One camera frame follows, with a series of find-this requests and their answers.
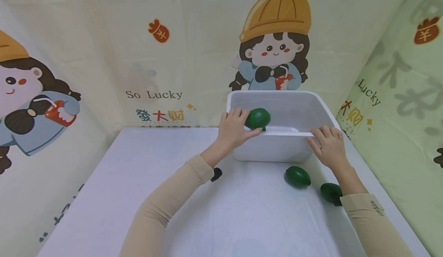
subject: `hand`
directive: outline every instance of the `hand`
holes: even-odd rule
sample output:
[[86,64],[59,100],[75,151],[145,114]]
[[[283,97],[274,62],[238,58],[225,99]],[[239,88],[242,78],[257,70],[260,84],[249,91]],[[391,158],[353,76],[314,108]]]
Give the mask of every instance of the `hand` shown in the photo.
[[307,142],[314,151],[315,156],[332,171],[346,169],[350,167],[349,161],[346,158],[345,143],[343,141],[343,134],[336,128],[330,128],[326,125],[321,126],[320,129],[313,128],[311,133],[320,142],[320,147],[313,138],[307,137]]
[[71,122],[71,120],[74,119],[74,116],[69,114],[65,108],[60,107],[57,109],[58,111],[58,117],[61,118],[62,120],[66,121],[66,122]]
[[287,90],[288,89],[288,82],[289,82],[288,79],[283,81],[283,83],[280,85],[280,90]]
[[211,167],[215,167],[219,161],[230,154],[236,147],[242,145],[249,138],[260,134],[261,128],[252,131],[245,130],[245,121],[250,114],[249,110],[241,111],[231,109],[229,113],[221,115],[220,126],[218,127],[218,137],[204,152],[201,157]]
[[241,59],[237,55],[234,59],[231,61],[231,67],[236,68],[238,70],[238,66],[240,65]]

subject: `sleeve cuff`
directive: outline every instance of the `sleeve cuff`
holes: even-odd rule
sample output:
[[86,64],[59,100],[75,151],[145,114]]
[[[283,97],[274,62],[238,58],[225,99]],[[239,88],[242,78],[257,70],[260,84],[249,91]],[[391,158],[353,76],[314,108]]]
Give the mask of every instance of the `sleeve cuff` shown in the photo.
[[376,211],[379,215],[384,216],[385,210],[380,202],[372,194],[352,194],[340,198],[341,204],[345,208],[346,213],[358,210]]
[[214,170],[206,163],[206,161],[200,156],[200,154],[197,154],[189,159],[185,165],[192,168],[192,170],[200,178],[202,184],[208,182],[214,176]]

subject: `beige sleeve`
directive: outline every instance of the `beige sleeve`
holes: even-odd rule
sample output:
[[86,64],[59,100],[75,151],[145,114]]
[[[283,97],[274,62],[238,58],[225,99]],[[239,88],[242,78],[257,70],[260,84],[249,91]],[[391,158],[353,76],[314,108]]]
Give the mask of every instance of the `beige sleeve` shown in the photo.
[[414,257],[371,194],[353,194],[340,198],[367,257]]
[[200,155],[195,155],[166,179],[137,211],[120,257],[161,257],[167,223],[195,190],[213,176],[213,169]]

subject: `cartoon face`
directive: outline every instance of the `cartoon face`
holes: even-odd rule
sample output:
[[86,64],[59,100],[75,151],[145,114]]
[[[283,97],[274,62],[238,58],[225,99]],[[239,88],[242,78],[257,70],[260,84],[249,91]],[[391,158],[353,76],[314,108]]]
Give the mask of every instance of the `cartoon face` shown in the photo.
[[29,102],[43,91],[38,80],[43,75],[40,68],[19,70],[0,65],[0,119]]
[[274,34],[267,34],[263,41],[253,48],[247,49],[245,55],[252,58],[252,63],[261,67],[287,64],[292,62],[295,54],[303,50],[304,45],[297,44],[288,37],[288,33],[283,33],[283,38],[277,40]]

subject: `white plastic bin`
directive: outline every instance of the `white plastic bin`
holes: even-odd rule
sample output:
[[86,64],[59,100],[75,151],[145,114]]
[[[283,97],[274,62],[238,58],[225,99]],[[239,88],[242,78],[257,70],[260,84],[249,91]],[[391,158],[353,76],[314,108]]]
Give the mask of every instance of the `white plastic bin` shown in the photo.
[[302,163],[312,154],[306,137],[321,125],[340,129],[318,94],[310,91],[241,90],[228,96],[226,110],[264,108],[271,114],[266,131],[234,150],[239,161]]

